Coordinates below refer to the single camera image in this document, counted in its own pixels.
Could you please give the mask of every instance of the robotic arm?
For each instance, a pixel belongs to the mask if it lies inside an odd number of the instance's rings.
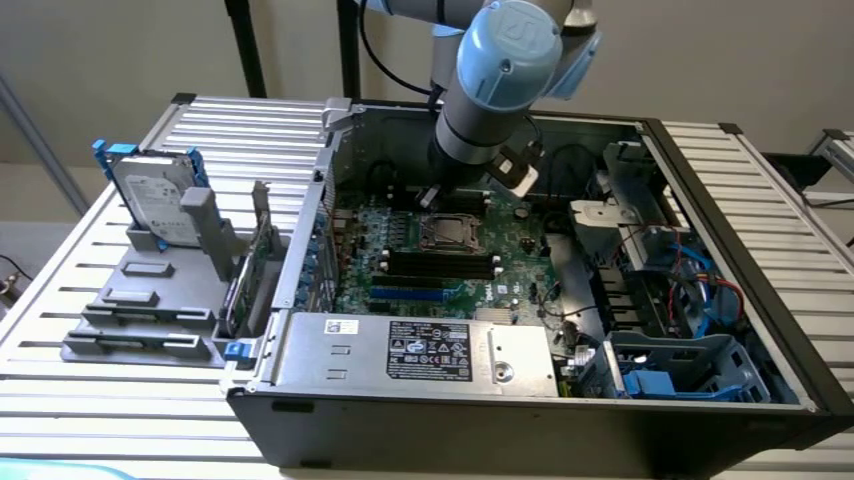
[[[519,154],[503,144],[539,98],[575,92],[600,39],[591,1],[367,0],[373,10],[436,24],[431,81],[445,94],[423,207],[484,171],[519,198],[529,191],[541,145]]]

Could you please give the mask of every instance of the capacitor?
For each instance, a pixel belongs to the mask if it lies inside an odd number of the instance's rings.
[[[529,215],[531,213],[528,212],[528,209],[524,207],[517,207],[512,211],[512,218],[515,218],[516,220],[527,220]]]

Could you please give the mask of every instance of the white sticker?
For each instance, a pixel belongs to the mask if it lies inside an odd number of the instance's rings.
[[[359,333],[359,320],[336,320],[329,318],[325,321],[327,335],[355,335]]]
[[[192,218],[180,210],[181,191],[165,178],[128,175],[124,181],[130,190],[149,230],[170,245],[197,247]]]

